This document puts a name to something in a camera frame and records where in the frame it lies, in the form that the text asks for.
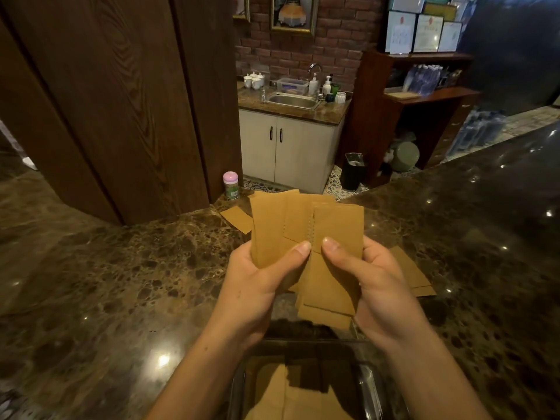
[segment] pink lid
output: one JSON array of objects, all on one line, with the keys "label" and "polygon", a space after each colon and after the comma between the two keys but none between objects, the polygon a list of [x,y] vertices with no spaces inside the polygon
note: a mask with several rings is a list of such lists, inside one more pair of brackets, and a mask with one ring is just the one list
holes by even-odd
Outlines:
[{"label": "pink lid", "polygon": [[239,177],[237,176],[237,173],[235,173],[234,171],[227,171],[224,175],[223,175],[223,182],[224,183],[228,183],[228,184],[233,184],[239,181]]}]

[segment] forearm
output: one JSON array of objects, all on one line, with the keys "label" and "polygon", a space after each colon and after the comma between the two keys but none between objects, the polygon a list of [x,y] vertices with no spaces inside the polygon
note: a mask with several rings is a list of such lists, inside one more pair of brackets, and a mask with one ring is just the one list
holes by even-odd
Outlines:
[{"label": "forearm", "polygon": [[387,354],[393,377],[417,420],[491,420],[460,367],[430,330],[414,347]]},{"label": "forearm", "polygon": [[242,350],[234,339],[206,328],[179,363],[145,420],[207,420],[227,390]]}]

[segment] gold picture frame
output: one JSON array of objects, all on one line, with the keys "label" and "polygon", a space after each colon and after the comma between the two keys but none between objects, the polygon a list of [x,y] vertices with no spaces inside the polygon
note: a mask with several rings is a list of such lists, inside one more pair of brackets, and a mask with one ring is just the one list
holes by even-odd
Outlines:
[{"label": "gold picture frame", "polygon": [[270,30],[315,36],[319,0],[270,0]]},{"label": "gold picture frame", "polygon": [[250,22],[251,14],[249,12],[249,0],[232,0],[232,3],[234,19],[246,20],[247,22]]}]

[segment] hand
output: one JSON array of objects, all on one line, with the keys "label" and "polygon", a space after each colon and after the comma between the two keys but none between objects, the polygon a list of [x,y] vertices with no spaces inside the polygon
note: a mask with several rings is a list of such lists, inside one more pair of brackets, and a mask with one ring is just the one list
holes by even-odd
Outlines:
[{"label": "hand", "polygon": [[310,242],[303,241],[262,269],[251,260],[250,241],[234,250],[207,327],[233,338],[242,351],[260,341],[270,324],[276,289],[287,274],[305,262],[311,247]]},{"label": "hand", "polygon": [[399,264],[386,247],[364,236],[362,260],[326,237],[323,251],[333,265],[355,275],[360,282],[362,296],[354,321],[382,351],[413,346],[431,331]]}]

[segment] brick wall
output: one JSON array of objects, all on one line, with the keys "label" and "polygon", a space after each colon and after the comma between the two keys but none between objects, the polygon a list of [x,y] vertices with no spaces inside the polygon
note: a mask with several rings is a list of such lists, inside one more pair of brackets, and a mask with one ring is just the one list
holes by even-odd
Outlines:
[{"label": "brick wall", "polygon": [[333,81],[352,91],[362,52],[376,46],[382,12],[387,0],[319,0],[315,37],[270,32],[270,0],[250,0],[251,22],[235,20],[237,74],[257,65],[270,76],[307,79],[313,62],[323,67],[321,80]]}]

